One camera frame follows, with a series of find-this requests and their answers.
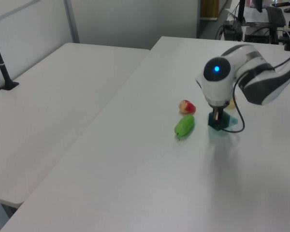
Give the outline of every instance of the white tabletop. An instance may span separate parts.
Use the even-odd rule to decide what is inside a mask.
[[[20,206],[148,52],[68,43],[0,90],[0,203]]]
[[[235,44],[162,37],[2,232],[290,232],[290,84],[266,106],[237,91],[240,134],[207,125],[194,78]],[[196,125],[179,142],[183,99]]]

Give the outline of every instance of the black monitor stand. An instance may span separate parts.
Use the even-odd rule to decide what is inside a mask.
[[[277,35],[277,27],[270,23],[246,23],[244,20],[244,9],[245,9],[245,0],[240,0],[239,6],[238,6],[237,20],[241,23],[241,25],[258,27],[258,28],[268,28],[270,32],[271,44],[279,44],[278,35]]]

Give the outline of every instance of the black pole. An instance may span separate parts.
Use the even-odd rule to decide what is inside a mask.
[[[19,83],[13,82],[10,79],[9,73],[8,73],[6,67],[5,67],[5,64],[4,64],[3,58],[1,56],[1,53],[0,53],[0,70],[1,70],[2,76],[3,76],[4,81],[5,81],[5,85],[2,87],[2,89],[11,90],[15,86],[19,85]]]
[[[244,18],[244,8],[245,8],[245,0],[240,0],[239,6],[238,6],[238,21],[242,24],[243,18]]]

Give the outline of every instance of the plastic fruit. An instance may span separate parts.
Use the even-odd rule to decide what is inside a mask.
[[[178,105],[179,111],[184,114],[191,114],[195,112],[195,106],[188,100],[182,100]]]
[[[174,128],[176,136],[182,137],[189,134],[193,126],[194,126],[194,116],[192,115],[184,116]]]

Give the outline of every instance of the floor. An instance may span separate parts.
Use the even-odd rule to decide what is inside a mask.
[[[230,8],[231,0],[228,0],[225,8]],[[219,29],[219,27],[223,24],[228,17],[228,12],[226,10],[222,10],[220,13],[217,21],[208,21],[208,20],[201,20],[200,22],[200,39],[207,39],[207,40],[214,40],[215,35]]]

